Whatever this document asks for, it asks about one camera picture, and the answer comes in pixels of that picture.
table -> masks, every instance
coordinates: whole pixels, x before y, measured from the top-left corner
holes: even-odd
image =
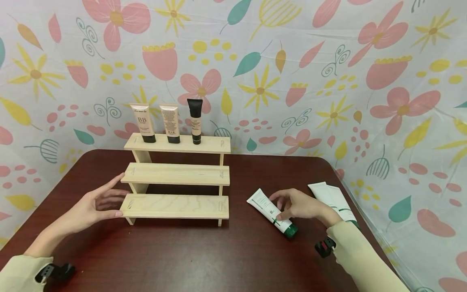
[[[217,164],[218,155],[151,153],[155,163]],[[130,151],[93,150],[84,154],[44,202],[0,251],[0,268],[23,253],[38,233],[71,208],[87,191],[123,172]],[[258,189],[270,195],[325,181],[338,186],[355,213],[362,233],[390,266],[332,167],[318,157],[226,155],[230,166],[230,219],[138,219],[100,222],[68,237],[55,252],[55,263],[72,263],[74,277],[50,281],[45,291],[68,292],[259,292],[358,291],[334,256],[322,259],[314,244],[325,238],[316,220],[293,219],[298,232],[290,241],[246,200]],[[116,188],[129,190],[128,185]],[[148,193],[218,194],[215,186],[151,185]]]

floral backdrop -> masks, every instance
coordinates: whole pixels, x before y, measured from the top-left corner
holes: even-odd
[[[335,167],[413,291],[467,291],[467,2],[135,1],[0,4],[0,246],[129,102],[188,134],[195,98],[234,153]]]

bb cream tube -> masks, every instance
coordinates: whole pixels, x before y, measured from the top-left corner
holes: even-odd
[[[193,144],[201,144],[201,108],[203,107],[203,100],[187,99],[188,107],[190,108],[191,116],[191,136],[193,137]]]
[[[180,143],[180,130],[178,129],[178,106],[159,105],[164,118],[165,134],[169,143]]]
[[[151,114],[149,113],[149,104],[145,103],[130,103],[131,109],[134,112],[134,117],[138,122],[141,136],[146,143],[156,142],[154,129],[152,127]]]
[[[291,239],[297,232],[298,228],[295,227],[289,219],[282,221],[276,220],[277,215],[279,215],[281,211],[266,197],[261,189],[258,189],[253,196],[247,200],[247,203],[260,211],[260,213],[272,222],[277,229],[284,233],[287,238]]]

person's left hand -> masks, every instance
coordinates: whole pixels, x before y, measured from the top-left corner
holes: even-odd
[[[66,236],[82,231],[99,221],[121,217],[123,213],[118,208],[129,192],[112,188],[124,175],[122,173],[105,185],[86,193],[49,228],[56,234]]]

white tube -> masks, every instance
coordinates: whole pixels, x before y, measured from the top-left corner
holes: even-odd
[[[268,197],[263,193],[261,189],[258,189],[253,196],[251,196],[247,203],[255,207],[256,210],[260,211],[264,217],[266,217],[274,226],[277,227],[282,233],[285,234],[289,239],[297,232],[297,227],[292,224],[290,220],[277,221],[276,217],[281,213],[279,209],[269,200]]]

